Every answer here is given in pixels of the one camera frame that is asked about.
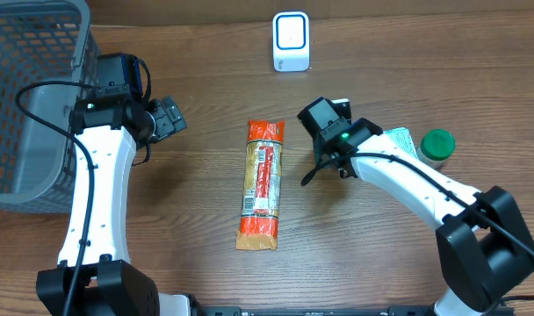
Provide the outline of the teal wet wipes pack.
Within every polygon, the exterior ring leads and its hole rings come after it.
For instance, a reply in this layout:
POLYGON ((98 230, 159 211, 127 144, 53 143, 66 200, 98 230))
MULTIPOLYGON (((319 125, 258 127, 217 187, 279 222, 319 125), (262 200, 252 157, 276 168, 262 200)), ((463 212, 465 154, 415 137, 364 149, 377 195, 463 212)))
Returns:
POLYGON ((418 159, 415 143, 413 142, 410 131, 406 127, 386 130, 385 134, 394 144, 395 151, 401 150, 413 158, 418 159))

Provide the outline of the green lid jar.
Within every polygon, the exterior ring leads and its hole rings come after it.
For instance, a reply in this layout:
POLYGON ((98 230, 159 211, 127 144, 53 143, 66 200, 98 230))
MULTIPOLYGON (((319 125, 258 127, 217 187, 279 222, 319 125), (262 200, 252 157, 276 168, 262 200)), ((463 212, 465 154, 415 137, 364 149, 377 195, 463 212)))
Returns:
POLYGON ((454 153, 456 141, 454 136, 444 129, 429 131, 416 150, 421 162, 433 169, 438 169, 454 153))

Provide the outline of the red orange snack bag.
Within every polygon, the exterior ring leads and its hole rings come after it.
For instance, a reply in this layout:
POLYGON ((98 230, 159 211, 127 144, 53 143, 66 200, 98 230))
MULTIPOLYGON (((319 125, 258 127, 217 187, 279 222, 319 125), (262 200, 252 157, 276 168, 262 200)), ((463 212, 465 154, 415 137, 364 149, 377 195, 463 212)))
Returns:
POLYGON ((283 120, 249 122, 242 212, 235 242, 238 250, 275 250, 278 247, 284 133, 283 120))

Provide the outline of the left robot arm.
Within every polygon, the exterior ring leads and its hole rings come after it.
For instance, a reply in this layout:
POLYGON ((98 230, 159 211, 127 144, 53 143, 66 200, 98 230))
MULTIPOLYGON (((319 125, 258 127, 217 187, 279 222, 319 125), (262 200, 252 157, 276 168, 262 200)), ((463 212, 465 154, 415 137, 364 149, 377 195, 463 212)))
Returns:
POLYGON ((145 62, 131 54, 97 58, 97 82, 69 116, 76 179, 58 265, 37 275, 53 315, 195 315, 187 294, 163 294, 130 263, 126 202, 135 154, 184 130, 171 97, 151 97, 145 62))

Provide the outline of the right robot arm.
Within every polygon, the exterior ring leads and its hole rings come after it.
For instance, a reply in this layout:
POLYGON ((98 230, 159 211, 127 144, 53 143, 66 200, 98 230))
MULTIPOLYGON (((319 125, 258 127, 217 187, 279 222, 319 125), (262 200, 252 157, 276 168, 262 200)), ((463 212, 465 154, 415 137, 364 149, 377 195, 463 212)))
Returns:
POLYGON ((428 315, 488 315, 534 272, 534 240, 512 195, 482 192, 407 154, 348 101, 319 97, 297 116, 313 139, 315 166, 301 183, 335 168, 386 191, 432 231, 446 293, 428 315))

